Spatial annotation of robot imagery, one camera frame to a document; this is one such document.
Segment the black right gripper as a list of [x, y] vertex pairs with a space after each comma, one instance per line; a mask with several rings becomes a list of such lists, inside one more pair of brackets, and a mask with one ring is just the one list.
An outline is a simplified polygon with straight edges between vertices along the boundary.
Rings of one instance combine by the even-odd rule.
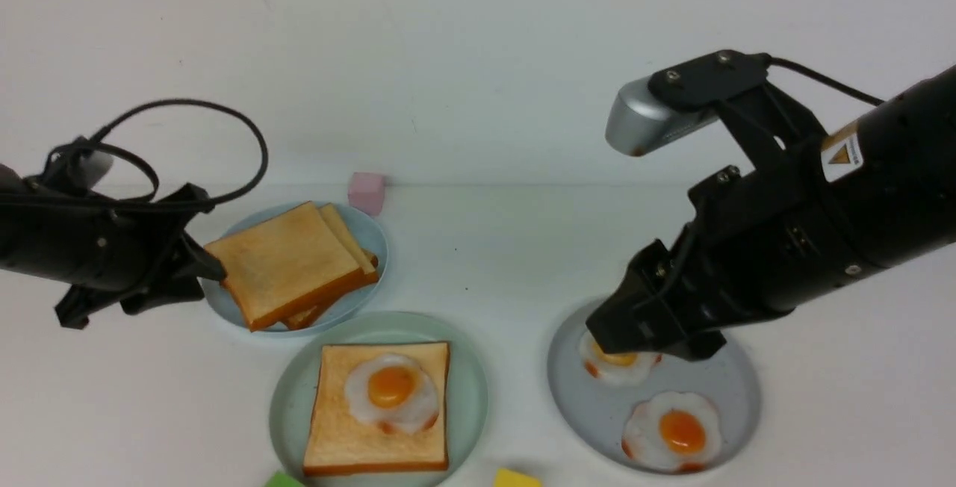
[[728, 166], [694, 185], [695, 217], [673, 245], [636, 253], [586, 321], [608, 353], [704, 360], [724, 346], [724, 329], [780, 319], [885, 268], [836, 192], [866, 164], [857, 124], [829, 135], [768, 84], [716, 111], [754, 170]]

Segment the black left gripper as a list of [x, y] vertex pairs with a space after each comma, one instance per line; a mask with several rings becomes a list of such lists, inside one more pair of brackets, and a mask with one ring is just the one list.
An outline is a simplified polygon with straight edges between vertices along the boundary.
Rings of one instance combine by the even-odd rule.
[[84, 329], [92, 314], [118, 305], [124, 314], [199, 301], [200, 280], [228, 275], [214, 255], [185, 231], [196, 214], [213, 208], [208, 192], [182, 185], [161, 203], [193, 205], [187, 211], [96, 212], [69, 236], [55, 261], [69, 290], [55, 306], [60, 326]]

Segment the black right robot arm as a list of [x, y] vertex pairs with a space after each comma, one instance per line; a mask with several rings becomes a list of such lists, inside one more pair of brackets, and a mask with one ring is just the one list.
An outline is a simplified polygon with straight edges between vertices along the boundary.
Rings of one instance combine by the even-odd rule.
[[769, 55], [717, 52], [619, 93], [609, 142], [639, 156], [724, 123], [754, 170], [728, 166], [689, 191], [695, 218], [673, 246], [636, 253], [586, 320], [605, 353], [713, 357], [721, 331], [765, 323], [954, 242], [954, 69], [834, 134], [772, 85]]

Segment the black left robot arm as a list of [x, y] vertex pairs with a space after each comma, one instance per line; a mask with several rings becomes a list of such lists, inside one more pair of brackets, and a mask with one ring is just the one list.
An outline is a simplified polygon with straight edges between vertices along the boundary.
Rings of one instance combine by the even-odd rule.
[[124, 211], [93, 191], [105, 167], [57, 161], [39, 176], [2, 170], [2, 195], [48, 196], [51, 203], [2, 205], [2, 269], [68, 284], [58, 323], [85, 328], [92, 314], [119, 305], [126, 314], [197, 301], [201, 281], [221, 282], [224, 266], [188, 233], [187, 211]]

